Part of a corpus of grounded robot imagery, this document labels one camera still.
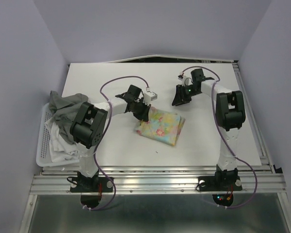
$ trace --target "gray cloth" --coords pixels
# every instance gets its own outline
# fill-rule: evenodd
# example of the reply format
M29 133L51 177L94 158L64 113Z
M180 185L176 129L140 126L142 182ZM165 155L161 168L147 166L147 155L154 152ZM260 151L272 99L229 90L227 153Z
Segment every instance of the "gray cloth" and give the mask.
M72 122L82 103L87 101L88 97L80 93L63 98L56 91L50 92L48 107L53 114L52 120L58 125L60 136L69 144L73 144L70 134Z

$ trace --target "floral cloth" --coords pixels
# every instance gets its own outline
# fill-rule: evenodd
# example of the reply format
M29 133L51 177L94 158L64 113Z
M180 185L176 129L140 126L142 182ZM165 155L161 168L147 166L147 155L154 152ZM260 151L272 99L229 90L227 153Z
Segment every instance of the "floral cloth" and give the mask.
M151 107L149 121L137 125L136 132L144 137L174 146L181 133L185 119L176 113L170 113Z

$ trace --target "wall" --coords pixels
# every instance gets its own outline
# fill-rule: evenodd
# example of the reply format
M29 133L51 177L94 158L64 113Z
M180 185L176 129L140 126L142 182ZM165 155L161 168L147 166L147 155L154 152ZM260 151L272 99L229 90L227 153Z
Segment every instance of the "wall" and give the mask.
M67 72L32 0L0 0L0 232L17 232L35 164L41 108Z
M244 85L291 203L291 0L274 0L240 62Z
M34 0L69 62L239 59L271 0Z

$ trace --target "white towel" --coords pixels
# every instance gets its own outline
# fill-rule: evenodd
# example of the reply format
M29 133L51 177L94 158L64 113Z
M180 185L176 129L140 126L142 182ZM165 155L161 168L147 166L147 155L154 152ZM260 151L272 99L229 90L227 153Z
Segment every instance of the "white towel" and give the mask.
M75 144L67 143L59 134L58 125L51 119L45 122L45 127L50 134L49 153L52 162L79 159L79 151Z

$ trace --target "white laundry basket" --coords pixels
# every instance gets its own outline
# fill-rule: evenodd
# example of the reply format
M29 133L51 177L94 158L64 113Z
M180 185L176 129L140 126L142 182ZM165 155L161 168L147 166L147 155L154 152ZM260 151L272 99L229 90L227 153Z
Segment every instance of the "white laundry basket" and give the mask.
M49 104L43 106L42 117L39 131L38 148L36 162L39 166L63 166L68 164L78 163L79 160L67 160L61 162L52 162L49 153L49 131L45 127L44 123L52 117L52 113L49 110Z

